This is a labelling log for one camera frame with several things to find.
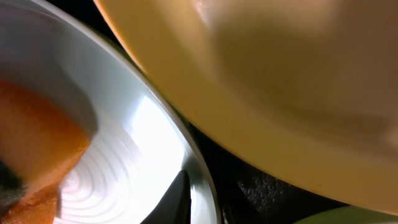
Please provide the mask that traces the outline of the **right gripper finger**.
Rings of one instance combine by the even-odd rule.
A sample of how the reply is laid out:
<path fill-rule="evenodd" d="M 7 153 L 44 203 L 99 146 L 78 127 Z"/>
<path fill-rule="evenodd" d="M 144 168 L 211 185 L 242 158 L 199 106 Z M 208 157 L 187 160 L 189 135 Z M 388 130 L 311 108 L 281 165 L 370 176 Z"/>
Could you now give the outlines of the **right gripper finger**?
<path fill-rule="evenodd" d="M 189 175 L 181 170 L 141 224 L 190 224 L 191 204 Z"/>

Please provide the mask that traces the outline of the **light blue plate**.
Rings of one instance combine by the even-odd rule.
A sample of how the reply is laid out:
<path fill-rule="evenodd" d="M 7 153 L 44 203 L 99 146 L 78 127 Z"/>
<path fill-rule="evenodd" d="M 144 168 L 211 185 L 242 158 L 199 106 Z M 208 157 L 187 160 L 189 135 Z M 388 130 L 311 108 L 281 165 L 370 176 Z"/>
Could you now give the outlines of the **light blue plate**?
<path fill-rule="evenodd" d="M 190 132 L 119 50 L 46 1 L 1 1 L 1 78 L 41 93 L 91 137 L 61 186 L 56 223 L 140 223 L 190 179 L 190 222 L 219 223 Z"/>

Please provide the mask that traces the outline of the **orange green sponge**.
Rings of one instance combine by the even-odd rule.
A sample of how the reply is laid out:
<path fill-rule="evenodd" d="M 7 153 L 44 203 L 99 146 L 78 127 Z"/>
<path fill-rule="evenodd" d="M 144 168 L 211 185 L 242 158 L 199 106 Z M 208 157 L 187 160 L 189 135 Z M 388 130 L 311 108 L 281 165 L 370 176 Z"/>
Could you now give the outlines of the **orange green sponge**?
<path fill-rule="evenodd" d="M 53 223 L 58 188 L 90 140 L 44 97 L 1 82 L 1 223 Z"/>

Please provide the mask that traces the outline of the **yellow plate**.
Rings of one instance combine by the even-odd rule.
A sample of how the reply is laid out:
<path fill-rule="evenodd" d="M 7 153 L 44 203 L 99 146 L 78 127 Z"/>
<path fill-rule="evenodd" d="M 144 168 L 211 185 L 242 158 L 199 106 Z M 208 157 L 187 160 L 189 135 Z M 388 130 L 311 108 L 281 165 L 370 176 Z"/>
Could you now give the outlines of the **yellow plate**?
<path fill-rule="evenodd" d="M 397 0 L 102 0 L 156 89 L 230 153 L 397 213 Z"/>

